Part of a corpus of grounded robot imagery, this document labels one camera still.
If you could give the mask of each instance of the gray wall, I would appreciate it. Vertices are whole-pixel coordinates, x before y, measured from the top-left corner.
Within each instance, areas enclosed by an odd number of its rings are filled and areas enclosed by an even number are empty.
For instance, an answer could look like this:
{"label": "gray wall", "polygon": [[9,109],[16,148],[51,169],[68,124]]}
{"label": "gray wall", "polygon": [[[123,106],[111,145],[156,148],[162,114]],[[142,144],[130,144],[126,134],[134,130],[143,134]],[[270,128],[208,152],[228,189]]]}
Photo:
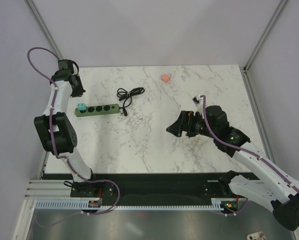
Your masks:
{"label": "gray wall", "polygon": [[[48,48],[24,1],[0,0],[0,240],[11,239],[43,154],[33,119],[44,111],[50,86],[27,62],[27,50],[35,46]],[[32,55],[39,69],[54,73],[52,56]]]}
{"label": "gray wall", "polygon": [[280,1],[34,2],[65,57],[100,67],[243,66]]}
{"label": "gray wall", "polygon": [[299,0],[289,1],[249,75],[275,160],[299,179]]}

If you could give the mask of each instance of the orange cube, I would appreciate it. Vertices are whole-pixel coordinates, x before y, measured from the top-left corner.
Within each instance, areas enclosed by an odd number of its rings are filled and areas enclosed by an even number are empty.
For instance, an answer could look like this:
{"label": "orange cube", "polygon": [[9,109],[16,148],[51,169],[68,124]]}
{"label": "orange cube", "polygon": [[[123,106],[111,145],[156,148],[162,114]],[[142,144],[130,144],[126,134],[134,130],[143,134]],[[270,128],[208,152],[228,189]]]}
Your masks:
{"label": "orange cube", "polygon": [[168,83],[169,80],[171,80],[171,76],[170,75],[167,75],[167,74],[164,74],[160,77],[160,79],[165,82],[165,83]]}

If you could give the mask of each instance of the white marble surface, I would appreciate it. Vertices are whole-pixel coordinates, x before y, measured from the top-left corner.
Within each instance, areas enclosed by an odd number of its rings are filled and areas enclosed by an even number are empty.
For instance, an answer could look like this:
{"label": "white marble surface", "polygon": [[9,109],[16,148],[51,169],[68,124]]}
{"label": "white marble surface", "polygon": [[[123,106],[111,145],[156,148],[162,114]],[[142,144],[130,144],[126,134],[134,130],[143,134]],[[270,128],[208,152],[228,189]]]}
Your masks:
{"label": "white marble surface", "polygon": [[[169,83],[160,80],[170,74]],[[195,110],[192,97],[205,94],[207,105],[220,105],[232,126],[264,152],[243,79],[237,65],[94,67],[80,69],[83,97],[71,98],[67,116],[76,130],[77,148],[94,173],[238,172],[246,167],[219,151],[204,136],[177,138],[166,128],[181,110]],[[118,88],[144,87],[133,97],[128,116],[77,118],[77,103],[118,103]],[[69,173],[49,155],[46,173]]]}

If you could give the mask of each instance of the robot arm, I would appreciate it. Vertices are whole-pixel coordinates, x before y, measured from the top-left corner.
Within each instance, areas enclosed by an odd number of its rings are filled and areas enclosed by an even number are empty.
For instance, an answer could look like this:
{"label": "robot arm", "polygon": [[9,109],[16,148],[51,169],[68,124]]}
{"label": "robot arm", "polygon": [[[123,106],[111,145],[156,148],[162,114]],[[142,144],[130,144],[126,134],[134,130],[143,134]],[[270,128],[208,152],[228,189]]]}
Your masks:
{"label": "robot arm", "polygon": [[[92,170],[85,164],[76,146],[78,144],[76,132],[66,116],[68,102],[70,97],[80,97],[85,90],[83,89],[80,76],[74,74],[73,62],[71,60],[58,61],[59,70],[52,76],[57,87],[51,84],[51,94],[48,105],[42,116],[34,119],[34,125],[37,130],[39,139],[45,151],[51,152],[53,155],[53,145],[51,140],[50,129],[50,109],[54,98],[55,88],[57,95],[53,106],[52,125],[54,126],[54,139],[56,150],[59,156],[67,157],[68,161],[82,177],[90,179]],[[82,179],[69,168],[67,159],[64,160],[65,165],[73,175],[75,182],[81,182]]]}
{"label": "robot arm", "polygon": [[[210,133],[202,113],[203,99],[196,96],[193,99],[196,111],[181,111],[175,123],[166,131],[181,137],[203,135],[213,138],[216,147],[250,169],[263,184],[257,184],[244,178],[237,172],[229,171],[219,179],[222,192],[244,196],[271,211],[276,220],[285,228],[294,231],[299,226],[299,181],[282,171],[267,157],[256,157],[243,150],[227,146],[216,140]],[[209,106],[205,110],[212,132],[226,144],[234,145],[261,155],[251,140],[239,129],[230,126],[226,113],[220,106]],[[287,183],[278,174],[283,175]]]}

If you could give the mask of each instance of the green power strip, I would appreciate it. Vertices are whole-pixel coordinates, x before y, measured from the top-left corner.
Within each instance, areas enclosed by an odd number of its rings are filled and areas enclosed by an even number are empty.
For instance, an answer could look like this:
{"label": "green power strip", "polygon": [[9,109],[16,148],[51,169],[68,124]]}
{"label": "green power strip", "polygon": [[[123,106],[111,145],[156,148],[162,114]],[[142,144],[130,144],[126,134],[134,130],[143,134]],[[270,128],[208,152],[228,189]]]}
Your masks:
{"label": "green power strip", "polygon": [[79,110],[78,108],[75,108],[75,115],[78,118],[119,113],[120,106],[118,104],[88,106],[86,107],[86,110]]}

